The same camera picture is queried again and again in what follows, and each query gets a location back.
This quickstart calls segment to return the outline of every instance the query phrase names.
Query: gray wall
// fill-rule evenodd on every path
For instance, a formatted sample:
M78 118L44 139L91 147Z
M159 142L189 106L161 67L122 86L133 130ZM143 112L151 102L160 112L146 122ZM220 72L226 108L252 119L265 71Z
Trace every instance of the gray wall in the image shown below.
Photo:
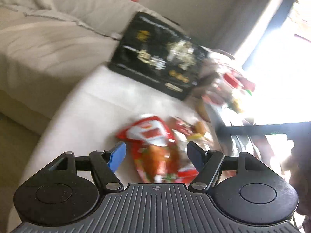
M208 43L237 0L140 0L140 3L179 23L192 37Z
M270 0L140 0L179 23L199 44L235 53Z

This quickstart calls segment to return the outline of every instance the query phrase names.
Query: ridged plastic surface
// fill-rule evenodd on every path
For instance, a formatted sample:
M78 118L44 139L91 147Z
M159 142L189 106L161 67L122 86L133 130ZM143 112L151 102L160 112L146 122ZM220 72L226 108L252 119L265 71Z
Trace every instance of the ridged plastic surface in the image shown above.
M22 223L14 233L299 233L290 223L257 227L237 223L220 213L206 194L183 184L130 184L106 195L95 212L77 223L44 227Z

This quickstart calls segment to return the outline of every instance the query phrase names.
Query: black circular cap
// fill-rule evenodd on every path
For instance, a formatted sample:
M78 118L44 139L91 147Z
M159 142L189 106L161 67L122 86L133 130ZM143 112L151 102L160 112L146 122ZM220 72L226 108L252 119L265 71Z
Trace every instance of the black circular cap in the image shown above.
M68 200L73 193L72 189L64 184L53 183L40 187L36 196L38 200L47 204L58 204Z
M275 199L276 191L271 186L261 183L252 183L243 186L240 189L240 195L248 202L265 204Z
M65 170L47 171L22 184L14 205L22 221L63 226L87 215L99 199L90 181Z
M227 216L252 225L272 225L292 217L295 189L270 171L244 171L213 188L212 198Z

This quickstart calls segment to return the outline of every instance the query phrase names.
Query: screw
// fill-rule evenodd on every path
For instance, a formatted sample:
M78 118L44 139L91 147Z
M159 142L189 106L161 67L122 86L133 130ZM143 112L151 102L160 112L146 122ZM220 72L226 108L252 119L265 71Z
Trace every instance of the screw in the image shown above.
M207 185L203 182L195 182L191 186L197 190L203 190L207 188Z
M117 182L110 182L106 185L106 188L110 190L118 190L121 188L121 185Z

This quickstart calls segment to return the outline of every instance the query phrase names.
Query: red packaging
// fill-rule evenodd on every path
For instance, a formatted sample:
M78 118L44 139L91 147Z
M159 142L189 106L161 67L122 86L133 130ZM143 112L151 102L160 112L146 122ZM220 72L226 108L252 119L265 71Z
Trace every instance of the red packaging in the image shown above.
M132 142L131 153L145 183L190 183L198 174L195 168L182 168L181 152L174 133L157 116L143 118L125 128L117 138Z

